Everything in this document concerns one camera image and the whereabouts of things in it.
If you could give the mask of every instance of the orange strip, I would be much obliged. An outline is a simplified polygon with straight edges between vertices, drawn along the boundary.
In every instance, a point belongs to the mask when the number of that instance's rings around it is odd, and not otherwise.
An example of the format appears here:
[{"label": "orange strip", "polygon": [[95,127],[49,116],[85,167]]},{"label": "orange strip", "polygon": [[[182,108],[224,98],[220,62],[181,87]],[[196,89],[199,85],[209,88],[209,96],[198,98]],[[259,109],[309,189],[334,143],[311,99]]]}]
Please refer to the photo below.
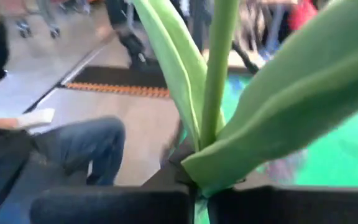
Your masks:
[{"label": "orange strip", "polygon": [[94,90],[114,93],[128,93],[131,95],[169,97],[169,90],[164,88],[152,88],[144,86],[119,86],[119,85],[100,85],[91,83],[67,83],[67,88],[77,90]]}]

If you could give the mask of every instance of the gray floor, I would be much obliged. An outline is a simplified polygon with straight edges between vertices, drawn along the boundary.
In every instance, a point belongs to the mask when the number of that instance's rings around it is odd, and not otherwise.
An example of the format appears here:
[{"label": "gray floor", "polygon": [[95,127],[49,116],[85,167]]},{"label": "gray floor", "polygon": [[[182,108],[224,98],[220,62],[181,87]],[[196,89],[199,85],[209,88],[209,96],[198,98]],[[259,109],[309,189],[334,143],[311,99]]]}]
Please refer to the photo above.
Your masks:
[{"label": "gray floor", "polygon": [[[112,30],[104,8],[90,17],[79,14],[60,16],[62,38],[52,40],[47,26],[31,17],[34,37],[22,39],[10,24],[11,59],[9,75],[0,82],[0,118],[21,114],[36,99],[76,64],[87,52],[99,45]],[[129,58],[123,46],[114,39],[90,62],[90,65],[126,67]],[[127,141],[124,161],[117,177],[119,185],[140,185],[159,168],[159,155],[175,131],[178,113],[172,100],[58,89],[38,108],[55,108],[50,126],[101,116],[117,116],[126,125]],[[265,182],[251,177],[252,185]]]}]

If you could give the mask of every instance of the green stem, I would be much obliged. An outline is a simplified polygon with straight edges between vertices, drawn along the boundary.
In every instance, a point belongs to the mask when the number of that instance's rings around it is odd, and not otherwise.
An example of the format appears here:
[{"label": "green stem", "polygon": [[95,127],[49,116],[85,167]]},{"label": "green stem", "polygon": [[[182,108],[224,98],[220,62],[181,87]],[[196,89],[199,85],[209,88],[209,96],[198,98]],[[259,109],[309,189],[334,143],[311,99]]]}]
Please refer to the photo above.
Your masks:
[{"label": "green stem", "polygon": [[227,77],[227,58],[236,26],[239,0],[215,0],[214,15],[209,30],[210,48],[200,149],[216,140],[216,128],[221,109],[224,82]]}]

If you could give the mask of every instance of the jeans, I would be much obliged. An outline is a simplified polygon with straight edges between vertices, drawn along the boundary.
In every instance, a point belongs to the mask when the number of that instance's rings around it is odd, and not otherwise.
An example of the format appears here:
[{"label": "jeans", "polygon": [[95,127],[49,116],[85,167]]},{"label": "jeans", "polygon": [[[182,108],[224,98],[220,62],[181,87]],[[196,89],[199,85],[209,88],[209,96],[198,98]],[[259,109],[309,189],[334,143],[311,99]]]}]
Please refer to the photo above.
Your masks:
[{"label": "jeans", "polygon": [[92,171],[88,185],[111,185],[121,166],[124,124],[107,117],[70,124],[34,136],[38,151],[48,162],[63,166],[67,174]]}]

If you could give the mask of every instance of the person's leg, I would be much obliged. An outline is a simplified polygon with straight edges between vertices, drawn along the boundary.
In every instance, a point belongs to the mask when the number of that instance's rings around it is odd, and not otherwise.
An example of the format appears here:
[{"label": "person's leg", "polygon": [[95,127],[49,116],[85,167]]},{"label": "person's leg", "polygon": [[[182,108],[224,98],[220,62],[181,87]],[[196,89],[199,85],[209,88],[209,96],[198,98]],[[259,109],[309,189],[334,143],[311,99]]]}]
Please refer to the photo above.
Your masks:
[{"label": "person's leg", "polygon": [[68,173],[83,170],[93,161],[88,184],[111,185],[121,166],[124,124],[117,118],[75,123],[34,136],[40,153],[64,166]]}]

